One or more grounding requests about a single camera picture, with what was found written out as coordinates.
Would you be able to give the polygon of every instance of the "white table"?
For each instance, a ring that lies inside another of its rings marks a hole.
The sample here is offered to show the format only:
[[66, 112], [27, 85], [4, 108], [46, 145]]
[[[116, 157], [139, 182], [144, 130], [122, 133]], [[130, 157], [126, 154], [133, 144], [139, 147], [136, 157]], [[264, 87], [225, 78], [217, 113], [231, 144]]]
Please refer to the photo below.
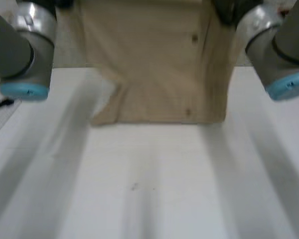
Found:
[[299, 99], [236, 68], [225, 123], [89, 126], [112, 86], [56, 69], [0, 131], [0, 239], [299, 238]]

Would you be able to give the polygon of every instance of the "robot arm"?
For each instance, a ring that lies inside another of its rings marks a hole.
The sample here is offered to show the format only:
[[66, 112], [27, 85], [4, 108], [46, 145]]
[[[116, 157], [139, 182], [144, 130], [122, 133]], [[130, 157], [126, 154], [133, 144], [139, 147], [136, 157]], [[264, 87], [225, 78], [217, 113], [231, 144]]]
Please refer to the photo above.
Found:
[[299, 0], [284, 21], [263, 0], [214, 0], [214, 5], [224, 24], [236, 26], [270, 97], [299, 96]]
[[54, 0], [23, 0], [12, 26], [0, 16], [0, 92], [11, 99], [48, 96], [56, 36]]

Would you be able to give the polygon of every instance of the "gray floor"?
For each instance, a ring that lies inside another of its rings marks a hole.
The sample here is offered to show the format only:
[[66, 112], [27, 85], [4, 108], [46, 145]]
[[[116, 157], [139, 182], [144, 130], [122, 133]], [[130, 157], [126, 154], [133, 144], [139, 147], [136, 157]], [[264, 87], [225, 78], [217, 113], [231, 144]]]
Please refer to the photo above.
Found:
[[[267, 0], [275, 7], [292, 7], [296, 0]], [[15, 0], [0, 0], [0, 14], [7, 16], [13, 11]], [[79, 7], [69, 11], [58, 11], [58, 31], [55, 44], [54, 67], [85, 67], [90, 66], [85, 57], [85, 39], [83, 32], [74, 32], [73, 29], [83, 29], [80, 22]], [[238, 58], [237, 66], [250, 66], [248, 58], [242, 52]]]

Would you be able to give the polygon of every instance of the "dark spot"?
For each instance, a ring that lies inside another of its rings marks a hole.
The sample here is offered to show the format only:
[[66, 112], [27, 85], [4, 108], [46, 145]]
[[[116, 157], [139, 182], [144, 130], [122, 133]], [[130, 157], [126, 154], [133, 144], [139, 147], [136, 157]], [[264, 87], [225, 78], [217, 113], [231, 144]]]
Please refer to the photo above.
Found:
[[187, 109], [186, 110], [186, 115], [189, 117], [189, 116], [191, 116], [191, 110], [190, 109]]
[[191, 36], [191, 42], [192, 43], [197, 43], [198, 42], [198, 35], [197, 34], [192, 34], [192, 36]]
[[138, 183], [133, 184], [131, 191], [135, 191], [139, 187]]

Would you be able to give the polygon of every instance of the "blue ring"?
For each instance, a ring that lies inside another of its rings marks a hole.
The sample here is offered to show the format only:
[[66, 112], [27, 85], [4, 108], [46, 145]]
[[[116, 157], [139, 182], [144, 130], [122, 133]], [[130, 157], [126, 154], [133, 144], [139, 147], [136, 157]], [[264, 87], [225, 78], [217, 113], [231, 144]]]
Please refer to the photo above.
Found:
[[288, 100], [299, 96], [299, 72], [274, 81], [265, 90], [274, 101]]
[[48, 97], [49, 88], [31, 83], [4, 83], [0, 85], [0, 92], [12, 99], [44, 101]]

